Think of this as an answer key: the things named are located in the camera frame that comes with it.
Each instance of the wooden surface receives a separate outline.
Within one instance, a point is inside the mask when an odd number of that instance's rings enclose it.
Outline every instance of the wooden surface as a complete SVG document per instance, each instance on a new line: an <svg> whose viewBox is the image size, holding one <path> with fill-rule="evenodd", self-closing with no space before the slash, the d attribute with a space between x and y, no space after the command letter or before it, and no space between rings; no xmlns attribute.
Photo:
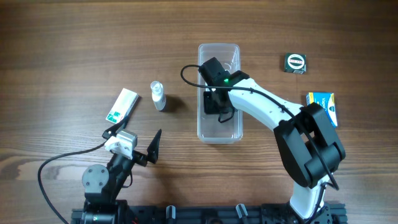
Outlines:
<svg viewBox="0 0 398 224"><path fill-rule="evenodd" d="M236 144L197 138L197 90L179 71L211 42L238 44L242 70L285 99L305 103L309 91L335 92L346 159L335 174L341 190L327 190L326 200L345 203L350 223L396 223L397 11L394 1L0 4L0 223L60 223L37 169L101 143L122 88L142 97L127 127L139 135L138 149L163 133L158 163L135 167L119 198L130 205L287 202L292 180L273 133L254 118L244 115ZM282 72L286 52L306 54L308 73ZM194 71L187 76L196 80ZM173 111L155 109L153 80L177 102ZM67 220L85 199L83 171L110 157L100 149L43 170Z"/></svg>

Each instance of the box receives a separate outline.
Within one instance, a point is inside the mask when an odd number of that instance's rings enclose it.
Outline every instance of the box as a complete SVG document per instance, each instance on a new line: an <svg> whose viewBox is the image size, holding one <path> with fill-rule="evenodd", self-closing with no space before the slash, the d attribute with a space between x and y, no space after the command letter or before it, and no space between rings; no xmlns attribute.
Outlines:
<svg viewBox="0 0 398 224"><path fill-rule="evenodd" d="M307 71L307 60L304 54L287 53L284 72L304 74Z"/></svg>
<svg viewBox="0 0 398 224"><path fill-rule="evenodd" d="M225 70L231 74L241 69L239 47L236 44L201 44L198 49L198 65L216 57ZM198 84L206 82L198 73ZM203 104L203 92L209 89L198 88L198 138L207 144L231 144L243 136L243 112L238 110L234 117L225 122L218 122L218 114L206 114Z"/></svg>
<svg viewBox="0 0 398 224"><path fill-rule="evenodd" d="M337 127L335 94L334 93L308 93L307 105L316 102L323 107L329 117L331 125Z"/></svg>
<svg viewBox="0 0 398 224"><path fill-rule="evenodd" d="M131 108L134 106L138 99L138 94L131 90L122 89L116 102L114 103L111 111L106 116L106 120L114 124L119 123L125 116L128 116L131 112Z"/></svg>

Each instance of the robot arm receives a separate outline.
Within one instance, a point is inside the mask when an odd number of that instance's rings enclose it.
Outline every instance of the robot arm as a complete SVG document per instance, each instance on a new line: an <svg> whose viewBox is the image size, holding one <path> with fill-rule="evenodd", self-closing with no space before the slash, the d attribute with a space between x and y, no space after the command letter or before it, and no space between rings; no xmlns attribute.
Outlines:
<svg viewBox="0 0 398 224"><path fill-rule="evenodd" d="M329 177L320 158L315 154L314 146L301 138L304 131L302 128L308 133L314 133L316 148L330 172L336 171L338 164L345 158L344 147L324 109L318 104L303 107L285 101L261 88L242 71L229 74L216 58L203 63L198 71L211 88L211 98L220 111L230 110L228 108L245 111L274 132L283 165L294 180L290 207L302 220L310 218L314 211L318 211L318 205L323 206L325 183L329 181ZM270 99L251 90L273 98L285 106L295 118Z"/></svg>

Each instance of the small white box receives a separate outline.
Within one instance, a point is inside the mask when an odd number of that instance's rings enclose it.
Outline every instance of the small white box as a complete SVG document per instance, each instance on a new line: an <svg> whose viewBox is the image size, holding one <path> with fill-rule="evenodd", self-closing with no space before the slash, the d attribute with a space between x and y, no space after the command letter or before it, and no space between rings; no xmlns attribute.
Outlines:
<svg viewBox="0 0 398 224"><path fill-rule="evenodd" d="M131 90L122 89L116 102L114 103L111 111L106 116L106 120L114 124L119 123L125 116L127 116L131 108L134 106L138 99L138 94Z"/></svg>

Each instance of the round white label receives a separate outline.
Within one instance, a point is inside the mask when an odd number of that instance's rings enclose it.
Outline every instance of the round white label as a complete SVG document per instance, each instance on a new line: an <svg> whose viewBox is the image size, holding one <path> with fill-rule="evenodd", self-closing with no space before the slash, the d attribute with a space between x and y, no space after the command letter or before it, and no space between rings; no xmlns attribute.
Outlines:
<svg viewBox="0 0 398 224"><path fill-rule="evenodd" d="M300 69L304 66L304 58L301 57L301 55L298 54L292 54L291 56L289 56L287 58L287 63L289 64L290 67L292 67L293 69Z"/></svg>

